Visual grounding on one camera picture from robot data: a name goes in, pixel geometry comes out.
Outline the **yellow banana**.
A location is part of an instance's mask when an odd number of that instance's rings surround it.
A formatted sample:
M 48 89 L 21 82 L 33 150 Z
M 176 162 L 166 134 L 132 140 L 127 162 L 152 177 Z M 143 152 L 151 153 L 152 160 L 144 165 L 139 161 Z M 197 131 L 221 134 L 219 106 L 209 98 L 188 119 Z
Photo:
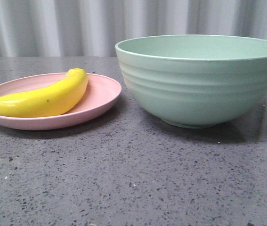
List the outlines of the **yellow banana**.
M 71 110 L 84 96 L 88 75 L 81 68 L 43 88 L 0 96 L 0 115 L 7 117 L 48 117 Z

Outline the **pink plate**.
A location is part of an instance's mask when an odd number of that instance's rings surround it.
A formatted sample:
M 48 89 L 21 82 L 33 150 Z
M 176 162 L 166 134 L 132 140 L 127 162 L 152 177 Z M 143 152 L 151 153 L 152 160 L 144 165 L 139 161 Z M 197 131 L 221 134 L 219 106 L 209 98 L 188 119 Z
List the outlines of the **pink plate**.
M 0 84 L 0 96 L 14 92 L 45 87 L 65 73 L 48 73 L 28 76 Z M 121 93 L 118 81 L 98 74 L 88 74 L 86 92 L 80 102 L 70 111 L 59 116 L 39 118 L 13 118 L 0 116 L 0 125 L 21 130 L 49 130 L 78 125 L 92 120 L 108 111 Z

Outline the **green ribbed bowl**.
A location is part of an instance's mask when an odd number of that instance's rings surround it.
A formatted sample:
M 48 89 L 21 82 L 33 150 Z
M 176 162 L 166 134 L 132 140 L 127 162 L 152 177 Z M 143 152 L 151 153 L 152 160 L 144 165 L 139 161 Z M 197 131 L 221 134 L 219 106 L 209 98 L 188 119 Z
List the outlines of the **green ribbed bowl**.
M 267 93 L 267 40 L 164 35 L 124 40 L 115 49 L 136 101 L 174 126 L 205 128 L 230 121 Z

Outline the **white pleated curtain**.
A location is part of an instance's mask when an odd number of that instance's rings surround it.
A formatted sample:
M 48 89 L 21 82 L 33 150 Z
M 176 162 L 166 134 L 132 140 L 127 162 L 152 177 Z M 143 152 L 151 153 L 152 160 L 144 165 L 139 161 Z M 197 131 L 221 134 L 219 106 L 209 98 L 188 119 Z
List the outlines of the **white pleated curtain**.
M 113 57 L 119 41 L 172 34 L 267 40 L 267 0 L 0 0 L 0 57 Z

